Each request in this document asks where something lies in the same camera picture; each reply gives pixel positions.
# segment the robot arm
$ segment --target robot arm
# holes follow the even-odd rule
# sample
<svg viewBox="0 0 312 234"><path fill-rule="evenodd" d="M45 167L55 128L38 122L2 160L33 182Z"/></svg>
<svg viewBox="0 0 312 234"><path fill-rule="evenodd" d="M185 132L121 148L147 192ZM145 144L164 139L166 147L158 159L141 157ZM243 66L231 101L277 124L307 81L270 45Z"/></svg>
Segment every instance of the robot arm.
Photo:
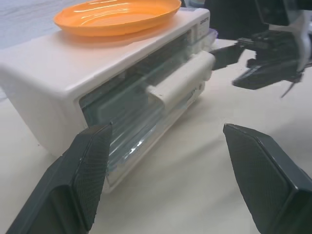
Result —
<svg viewBox="0 0 312 234"><path fill-rule="evenodd" d="M309 26L312 1L256 0L262 21L269 30L240 38L230 47L214 50L214 70L237 63L245 49L256 52L247 62L249 70L233 81L245 89L259 89L282 80L293 84L301 80L305 68L311 64Z"/></svg>

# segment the white toaster oven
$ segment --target white toaster oven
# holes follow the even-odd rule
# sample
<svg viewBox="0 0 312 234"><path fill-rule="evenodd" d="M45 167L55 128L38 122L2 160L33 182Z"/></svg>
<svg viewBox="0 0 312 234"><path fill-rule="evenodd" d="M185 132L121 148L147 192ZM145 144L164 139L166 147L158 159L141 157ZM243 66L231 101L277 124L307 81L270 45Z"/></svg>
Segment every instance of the white toaster oven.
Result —
<svg viewBox="0 0 312 234"><path fill-rule="evenodd" d="M0 86L32 133L62 155L88 126L113 126L111 191L199 96L210 78L210 13L181 8L167 25L110 38L62 32L2 52Z"/></svg>

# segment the white table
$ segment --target white table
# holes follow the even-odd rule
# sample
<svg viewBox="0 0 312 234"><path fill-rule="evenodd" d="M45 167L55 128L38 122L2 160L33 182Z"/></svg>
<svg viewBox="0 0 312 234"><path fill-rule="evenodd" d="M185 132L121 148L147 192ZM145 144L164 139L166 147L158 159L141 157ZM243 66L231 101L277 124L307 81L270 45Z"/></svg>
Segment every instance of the white table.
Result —
<svg viewBox="0 0 312 234"><path fill-rule="evenodd" d="M229 44L218 41L218 44ZM200 99L109 195L102 195L90 234L256 234L238 189L224 123L275 138L312 176L312 70L285 98L289 83L248 91L231 86L239 64L215 71ZM9 100L0 103L0 233L55 160Z"/></svg>

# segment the orange plate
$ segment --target orange plate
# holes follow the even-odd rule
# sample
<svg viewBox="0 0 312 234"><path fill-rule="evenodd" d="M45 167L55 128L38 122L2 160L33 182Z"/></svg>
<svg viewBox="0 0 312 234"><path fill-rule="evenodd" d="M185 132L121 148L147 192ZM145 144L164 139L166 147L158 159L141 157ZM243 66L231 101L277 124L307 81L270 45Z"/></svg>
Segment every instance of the orange plate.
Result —
<svg viewBox="0 0 312 234"><path fill-rule="evenodd" d="M167 22L180 0L96 0L63 9L54 23L79 36L117 36Z"/></svg>

